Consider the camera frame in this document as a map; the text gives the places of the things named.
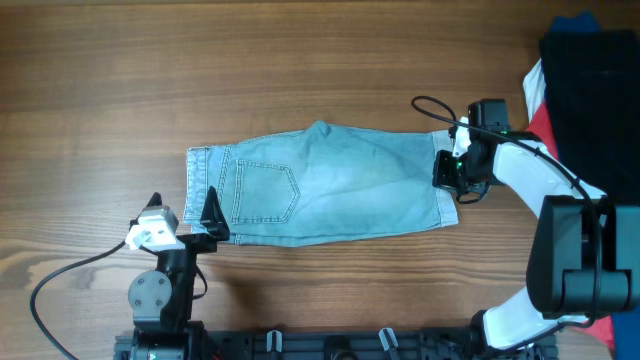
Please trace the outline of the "light blue denim shorts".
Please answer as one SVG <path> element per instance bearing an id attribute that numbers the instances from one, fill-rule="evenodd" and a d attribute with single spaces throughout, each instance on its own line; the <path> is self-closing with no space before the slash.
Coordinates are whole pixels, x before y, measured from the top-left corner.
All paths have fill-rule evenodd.
<path id="1" fill-rule="evenodd" d="M 195 232 L 214 188 L 235 245 L 300 247 L 398 236 L 458 222 L 433 186 L 446 132 L 315 122 L 305 130 L 191 148 L 183 221 Z"/>

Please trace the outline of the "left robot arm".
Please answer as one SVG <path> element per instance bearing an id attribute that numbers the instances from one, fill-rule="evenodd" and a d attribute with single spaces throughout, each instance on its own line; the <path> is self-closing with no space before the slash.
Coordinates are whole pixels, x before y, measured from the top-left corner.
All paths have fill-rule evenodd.
<path id="1" fill-rule="evenodd" d="M 178 235 L 178 220 L 161 195 L 132 221 L 125 243 L 132 250 L 156 255 L 156 268 L 137 276 L 128 290 L 134 330 L 119 337 L 115 359 L 217 359 L 219 356 L 204 324 L 191 319 L 195 279 L 202 274 L 197 256 L 214 253 L 230 230 L 220 209 L 216 189 L 206 195 L 200 224 L 202 233 Z"/>

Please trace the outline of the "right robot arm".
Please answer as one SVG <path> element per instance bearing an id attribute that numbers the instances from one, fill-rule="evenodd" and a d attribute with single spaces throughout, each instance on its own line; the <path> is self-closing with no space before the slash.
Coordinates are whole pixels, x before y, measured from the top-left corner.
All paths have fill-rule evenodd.
<path id="1" fill-rule="evenodd" d="M 530 132 L 511 128 L 506 104 L 483 99 L 454 115 L 450 151 L 438 152 L 433 184 L 459 204 L 511 188 L 538 223 L 526 285 L 477 313 L 467 346 L 478 357 L 513 354 L 565 327 L 585 328 L 639 304 L 639 208 L 615 203 L 548 152 Z"/>

